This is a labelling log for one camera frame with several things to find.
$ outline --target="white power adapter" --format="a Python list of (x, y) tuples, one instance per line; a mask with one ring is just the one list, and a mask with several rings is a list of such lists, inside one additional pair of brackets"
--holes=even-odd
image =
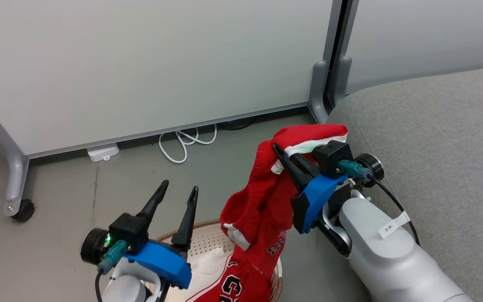
[(112, 156), (117, 155), (119, 151), (117, 143), (108, 143), (107, 145), (87, 148), (88, 156), (94, 162), (99, 162), (101, 160), (108, 161)]

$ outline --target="white panel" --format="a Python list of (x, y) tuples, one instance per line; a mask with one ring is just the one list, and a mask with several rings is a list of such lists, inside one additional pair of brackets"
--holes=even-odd
[(347, 93), (483, 68), (482, 0), (360, 0)]
[(306, 102), (330, 0), (0, 0), (25, 154)]

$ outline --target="coiled white cable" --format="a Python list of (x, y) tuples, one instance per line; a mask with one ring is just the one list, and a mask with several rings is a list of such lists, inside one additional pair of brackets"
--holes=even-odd
[[(197, 134), (195, 135), (195, 137), (189, 135), (189, 134), (186, 134), (182, 131), (175, 131), (174, 134), (176, 134), (176, 138), (178, 138), (178, 141), (180, 141), (180, 143), (182, 144), (182, 148), (184, 149), (184, 158), (180, 161), (177, 161), (175, 159), (173, 159), (172, 157), (170, 157), (167, 152), (165, 151), (165, 149), (163, 149), (163, 146), (161, 145), (161, 138), (163, 137), (163, 134), (160, 134), (159, 135), (159, 139), (158, 139), (158, 145), (159, 145), (159, 149), (161, 149), (161, 152), (163, 153), (163, 155), (165, 155), (165, 157), (167, 157), (168, 160), (172, 161), (173, 163), (183, 163), (186, 161), (187, 159), (187, 149), (186, 149), (186, 146), (191, 146), (193, 145), (194, 143), (200, 143), (202, 145), (209, 145), (211, 143), (213, 143), (215, 141), (215, 138), (217, 136), (217, 125), (214, 124), (213, 125), (213, 139), (211, 139), (211, 141), (201, 141), (199, 140), (199, 129), (198, 128), (195, 128), (196, 129), (196, 132)], [(190, 142), (185, 142), (182, 137), (180, 136), (183, 135), (183, 136), (186, 136), (186, 138), (190, 139), (191, 141)]]

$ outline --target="metal frame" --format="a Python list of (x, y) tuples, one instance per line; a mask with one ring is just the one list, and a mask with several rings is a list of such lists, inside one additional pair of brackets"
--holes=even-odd
[(8, 162), (8, 183), (3, 214), (5, 216), (13, 216), (20, 208), (23, 185), (25, 184), (27, 168), (29, 167), (29, 159), (25, 157), (1, 123), (0, 151)]
[(215, 119), (206, 122), (198, 122), (176, 128), (168, 128), (123, 136), (121, 138), (102, 140), (94, 143), (87, 143), (30, 155), (23, 154), (19, 146), (15, 143), (15, 141), (12, 140), (11, 136), (8, 134), (8, 132), (6, 132), (5, 128), (0, 123), (0, 151), (8, 161), (9, 170), (6, 201), (3, 208), (3, 214), (5, 216), (13, 216), (20, 208), (23, 187), (25, 184), (25, 178), (27, 176), (27, 169), (29, 167), (29, 159), (105, 145), (108, 143), (117, 143), (125, 140), (138, 139), (161, 133), (172, 132), (175, 130), (217, 124), (218, 122), (228, 122), (234, 119), (253, 117), (265, 113), (304, 107), (305, 105), (308, 105), (309, 110), (316, 119), (317, 123), (325, 123), (328, 116), (325, 108), (325, 102), (329, 101), (331, 107), (334, 107), (345, 97), (345, 87), (349, 75), (349, 68), (351, 66), (351, 57), (346, 56), (345, 52), (347, 50), (347, 44), (351, 35), (351, 29), (353, 27), (353, 20), (355, 18), (357, 6), (358, 0), (333, 0), (332, 9), (330, 12), (330, 22), (327, 29), (327, 39), (324, 48), (324, 59), (314, 64), (309, 100), (307, 103), (303, 102), (274, 109), (251, 112), (243, 115), (235, 115), (232, 117)]
[(359, 0), (333, 0), (324, 59), (316, 62), (312, 70), (309, 110), (318, 124), (327, 121), (326, 102), (334, 108), (345, 98), (351, 67), (351, 57), (345, 53), (358, 4)]

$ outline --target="caster wheel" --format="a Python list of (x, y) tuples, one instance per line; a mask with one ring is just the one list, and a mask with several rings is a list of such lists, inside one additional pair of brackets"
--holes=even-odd
[(20, 209), (16, 214), (13, 216), (10, 216), (10, 218), (13, 218), (16, 221), (19, 222), (26, 222), (33, 216), (33, 213), (35, 212), (35, 206), (31, 202), (30, 199), (24, 199), (20, 203)]

